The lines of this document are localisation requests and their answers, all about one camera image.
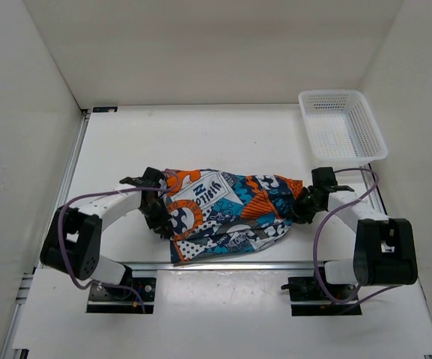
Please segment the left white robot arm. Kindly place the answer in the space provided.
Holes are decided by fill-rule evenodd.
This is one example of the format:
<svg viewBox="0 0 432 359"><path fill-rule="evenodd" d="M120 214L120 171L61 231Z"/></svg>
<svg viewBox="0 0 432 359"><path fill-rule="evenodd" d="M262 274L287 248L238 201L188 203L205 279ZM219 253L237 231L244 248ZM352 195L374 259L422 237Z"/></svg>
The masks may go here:
<svg viewBox="0 0 432 359"><path fill-rule="evenodd" d="M96 283L116 299L133 291L132 269L100 254L102 234L125 215L139 211L160 237L173 236L164 197L171 171L146 168L141 177L124 177L111 191L84 194L59 207L40 252L45 266L68 274L80 289Z"/></svg>

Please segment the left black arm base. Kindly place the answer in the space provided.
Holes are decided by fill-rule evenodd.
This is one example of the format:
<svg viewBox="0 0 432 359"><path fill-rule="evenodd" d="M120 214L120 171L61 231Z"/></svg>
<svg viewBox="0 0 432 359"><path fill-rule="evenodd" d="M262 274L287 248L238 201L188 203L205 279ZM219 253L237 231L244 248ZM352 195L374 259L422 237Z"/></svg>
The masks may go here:
<svg viewBox="0 0 432 359"><path fill-rule="evenodd" d="M156 272L133 271L132 280L127 283L141 297L128 289L106 287L101 283L91 285L86 304L87 313L97 314L140 314L154 312L156 297Z"/></svg>

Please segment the colourful patterned shorts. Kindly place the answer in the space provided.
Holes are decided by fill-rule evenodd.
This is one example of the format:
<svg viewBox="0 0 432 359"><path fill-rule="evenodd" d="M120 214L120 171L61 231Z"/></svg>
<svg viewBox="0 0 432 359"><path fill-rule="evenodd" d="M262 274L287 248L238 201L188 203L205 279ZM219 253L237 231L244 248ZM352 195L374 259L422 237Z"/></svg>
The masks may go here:
<svg viewBox="0 0 432 359"><path fill-rule="evenodd" d="M165 179L173 264L268 248L288 233L303 190L298 179L214 169L166 171Z"/></svg>

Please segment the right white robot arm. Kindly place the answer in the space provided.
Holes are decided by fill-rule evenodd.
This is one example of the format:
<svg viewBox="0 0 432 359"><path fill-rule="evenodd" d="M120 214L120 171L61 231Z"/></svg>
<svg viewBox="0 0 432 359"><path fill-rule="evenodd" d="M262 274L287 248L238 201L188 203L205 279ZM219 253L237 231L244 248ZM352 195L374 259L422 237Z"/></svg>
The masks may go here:
<svg viewBox="0 0 432 359"><path fill-rule="evenodd" d="M335 176L338 172L331 167L314 169L312 185L302 190L292 207L293 221L298 224L309 224L317 213L327 213L313 241L314 294L323 299L331 298L342 284L414 284L418 267L411 223L405 218L390 218L376 211L363 201L376 187L357 196L351 187L338 184ZM355 233L353 257L327 262L320 270L317 257L320 234L333 216Z"/></svg>

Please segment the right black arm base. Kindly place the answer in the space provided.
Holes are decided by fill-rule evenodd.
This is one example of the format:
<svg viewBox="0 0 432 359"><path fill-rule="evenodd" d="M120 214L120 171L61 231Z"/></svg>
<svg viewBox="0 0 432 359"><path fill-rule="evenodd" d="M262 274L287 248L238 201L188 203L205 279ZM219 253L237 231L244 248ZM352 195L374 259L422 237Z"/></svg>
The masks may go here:
<svg viewBox="0 0 432 359"><path fill-rule="evenodd" d="M292 317L321 318L329 316L361 316L362 309L356 296L346 304L333 304L314 276L313 269L288 271L288 278L281 291L289 295Z"/></svg>

